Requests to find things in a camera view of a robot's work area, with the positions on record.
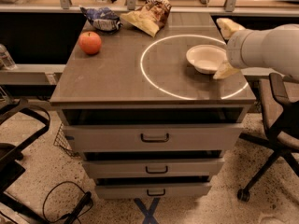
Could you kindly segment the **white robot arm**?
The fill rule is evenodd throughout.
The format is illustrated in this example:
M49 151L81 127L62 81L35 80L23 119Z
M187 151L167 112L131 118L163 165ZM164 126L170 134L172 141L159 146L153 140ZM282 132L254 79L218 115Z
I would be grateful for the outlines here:
M241 69L271 68L299 79L299 25L284 24L268 30L251 30L227 18L216 23L227 40L226 59L214 79L225 79Z

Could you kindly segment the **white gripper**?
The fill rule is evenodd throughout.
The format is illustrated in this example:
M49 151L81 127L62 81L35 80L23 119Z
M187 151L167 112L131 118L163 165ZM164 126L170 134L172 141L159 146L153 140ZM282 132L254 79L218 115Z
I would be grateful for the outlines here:
M241 24L227 18L218 18L216 23L223 38L230 39L226 49L228 61L221 63L213 78L226 79L239 72L239 69L256 67L259 63L257 56L252 53L255 50L256 31L245 29Z

